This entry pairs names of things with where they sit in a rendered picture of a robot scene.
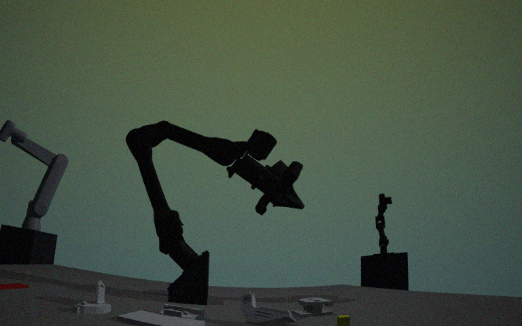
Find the olive yellow block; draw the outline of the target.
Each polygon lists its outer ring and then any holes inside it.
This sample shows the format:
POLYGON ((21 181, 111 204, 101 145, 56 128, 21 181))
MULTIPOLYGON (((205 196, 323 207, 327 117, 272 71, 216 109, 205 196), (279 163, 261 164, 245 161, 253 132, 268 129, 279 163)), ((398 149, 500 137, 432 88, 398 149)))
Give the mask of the olive yellow block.
POLYGON ((348 315, 340 315, 337 316, 337 326, 350 326, 350 316, 348 315))

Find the red rectangular block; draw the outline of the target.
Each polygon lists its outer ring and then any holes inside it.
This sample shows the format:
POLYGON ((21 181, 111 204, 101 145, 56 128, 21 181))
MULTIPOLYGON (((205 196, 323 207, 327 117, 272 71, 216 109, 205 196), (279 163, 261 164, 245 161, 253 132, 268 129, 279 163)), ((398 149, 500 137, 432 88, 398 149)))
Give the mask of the red rectangular block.
POLYGON ((21 288, 29 288, 29 285, 23 285, 22 283, 13 283, 13 284, 0 284, 0 289, 21 289, 21 288))

